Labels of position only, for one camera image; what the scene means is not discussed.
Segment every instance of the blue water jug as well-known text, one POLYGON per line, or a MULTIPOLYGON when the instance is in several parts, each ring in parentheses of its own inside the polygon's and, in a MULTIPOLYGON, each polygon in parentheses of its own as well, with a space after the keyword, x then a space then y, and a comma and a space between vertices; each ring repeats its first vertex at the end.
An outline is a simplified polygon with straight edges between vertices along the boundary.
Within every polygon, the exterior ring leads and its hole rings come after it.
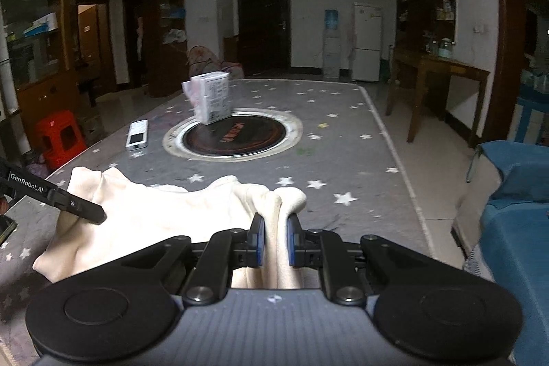
POLYGON ((337 30, 338 27, 338 11, 337 10, 325 10, 324 12, 324 26, 329 30, 337 30))

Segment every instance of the white remote control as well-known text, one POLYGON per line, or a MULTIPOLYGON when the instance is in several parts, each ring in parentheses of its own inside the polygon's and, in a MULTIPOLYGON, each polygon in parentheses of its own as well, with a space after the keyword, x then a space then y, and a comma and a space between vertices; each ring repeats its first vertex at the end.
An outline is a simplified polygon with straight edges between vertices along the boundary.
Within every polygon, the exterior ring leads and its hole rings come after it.
POLYGON ((140 149, 147 146, 147 131, 149 127, 149 120, 141 120, 133 122, 130 125, 128 131, 128 138, 126 139, 126 150, 132 151, 134 149, 140 149))

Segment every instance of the wooden table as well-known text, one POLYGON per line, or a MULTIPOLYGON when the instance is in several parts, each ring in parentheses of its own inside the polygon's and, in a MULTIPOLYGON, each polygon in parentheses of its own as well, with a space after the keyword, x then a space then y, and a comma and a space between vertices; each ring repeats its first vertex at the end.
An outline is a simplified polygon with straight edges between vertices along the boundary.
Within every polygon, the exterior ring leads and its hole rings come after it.
POLYGON ((480 113, 484 105, 484 94, 490 72, 469 66, 457 60, 450 60, 431 56, 420 52, 414 52, 405 49, 394 49, 391 66, 391 79, 389 81, 389 97, 387 100, 387 109, 385 115, 390 115, 396 100, 396 90, 398 88, 397 79, 400 72, 406 67, 415 67, 418 71, 416 81, 416 94, 412 111, 412 120, 410 130, 408 131, 408 143, 413 143, 421 122, 421 109, 423 100, 427 93, 427 73, 435 72, 445 75, 461 76, 479 82, 479 95, 477 99, 477 108, 475 109, 475 118, 473 127, 469 136, 469 146, 473 147, 477 139, 477 129, 480 121, 480 113))

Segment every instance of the white towel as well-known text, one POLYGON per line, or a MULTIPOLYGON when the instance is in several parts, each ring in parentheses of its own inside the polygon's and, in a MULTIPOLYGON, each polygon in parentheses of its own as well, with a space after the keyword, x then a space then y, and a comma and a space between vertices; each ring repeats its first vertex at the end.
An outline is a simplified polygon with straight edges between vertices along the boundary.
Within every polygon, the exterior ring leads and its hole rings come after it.
POLYGON ((94 225, 61 211, 56 232, 33 268, 51 282, 60 281, 118 259, 172 236, 208 241, 218 231, 249 229, 255 213, 265 219, 265 259, 262 269, 233 273, 236 288, 300 288, 299 270, 288 264, 286 222, 305 206, 297 188, 241 184, 235 176, 221 177, 201 191, 173 185, 145 186, 129 181, 116 168, 105 172, 72 170, 68 191, 98 203, 107 215, 94 225))

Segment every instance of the pink chair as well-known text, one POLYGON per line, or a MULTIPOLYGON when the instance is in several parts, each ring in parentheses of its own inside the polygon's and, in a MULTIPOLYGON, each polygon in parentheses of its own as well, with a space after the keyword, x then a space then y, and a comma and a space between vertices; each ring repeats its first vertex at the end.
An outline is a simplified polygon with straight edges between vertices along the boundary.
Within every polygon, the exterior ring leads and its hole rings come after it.
POLYGON ((242 79, 244 71, 237 62, 220 61, 207 47, 196 45, 188 52, 189 76, 202 75, 209 72, 229 72, 231 78, 242 79))

